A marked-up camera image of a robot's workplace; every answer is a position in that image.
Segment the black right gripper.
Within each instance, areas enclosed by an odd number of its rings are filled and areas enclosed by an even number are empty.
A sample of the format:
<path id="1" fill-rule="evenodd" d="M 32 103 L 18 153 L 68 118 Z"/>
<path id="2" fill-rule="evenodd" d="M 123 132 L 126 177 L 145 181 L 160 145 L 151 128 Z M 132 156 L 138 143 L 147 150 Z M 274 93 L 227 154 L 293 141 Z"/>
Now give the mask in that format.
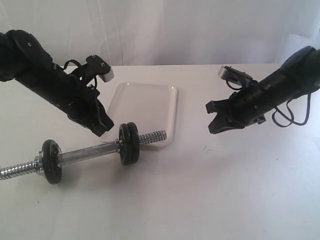
<path id="1" fill-rule="evenodd" d="M 208 125 L 211 134 L 237 130 L 240 125 L 260 125 L 265 122 L 265 92 L 243 89 L 233 92 L 228 99 L 211 100 L 205 108 L 208 114 L 217 113 Z"/>

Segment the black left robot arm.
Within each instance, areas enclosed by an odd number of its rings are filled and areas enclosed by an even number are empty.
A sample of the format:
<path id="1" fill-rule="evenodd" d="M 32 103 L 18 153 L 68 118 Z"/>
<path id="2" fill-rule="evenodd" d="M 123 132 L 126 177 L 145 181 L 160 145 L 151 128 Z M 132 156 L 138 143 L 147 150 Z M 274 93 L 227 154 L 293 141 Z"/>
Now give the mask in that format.
<path id="1" fill-rule="evenodd" d="M 16 80 L 100 137 L 114 122 L 98 99 L 97 78 L 107 83 L 114 74 L 98 55 L 85 61 L 72 59 L 60 67 L 32 34 L 20 29 L 0 34 L 1 82 Z"/>

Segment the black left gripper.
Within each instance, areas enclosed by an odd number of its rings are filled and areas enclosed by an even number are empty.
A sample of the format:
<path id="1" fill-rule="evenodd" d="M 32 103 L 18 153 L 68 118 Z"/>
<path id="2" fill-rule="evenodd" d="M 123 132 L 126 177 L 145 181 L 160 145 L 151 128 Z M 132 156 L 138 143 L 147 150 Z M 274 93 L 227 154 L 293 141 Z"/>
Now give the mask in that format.
<path id="1" fill-rule="evenodd" d="M 66 114 L 73 122 L 101 137 L 105 132 L 110 131 L 115 124 L 98 100 L 98 92 L 92 84 L 89 86 L 66 85 Z"/>

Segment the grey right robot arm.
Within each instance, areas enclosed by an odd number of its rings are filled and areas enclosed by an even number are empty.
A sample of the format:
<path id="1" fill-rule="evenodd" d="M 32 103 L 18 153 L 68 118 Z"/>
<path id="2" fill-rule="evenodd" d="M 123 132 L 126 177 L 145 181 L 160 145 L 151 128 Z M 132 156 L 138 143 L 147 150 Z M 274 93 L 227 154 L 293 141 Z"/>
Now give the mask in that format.
<path id="1" fill-rule="evenodd" d="M 311 95 L 320 89 L 320 51 L 312 46 L 298 50 L 261 81 L 231 66 L 222 66 L 218 75 L 234 92 L 227 99 L 205 105 L 207 113 L 216 114 L 208 125 L 211 134 L 260 125 L 271 110 L 289 125 L 304 126 L 310 116 Z M 285 115 L 278 106 L 301 96 L 307 96 L 307 110 L 304 121 L 297 122 L 290 108 Z"/>

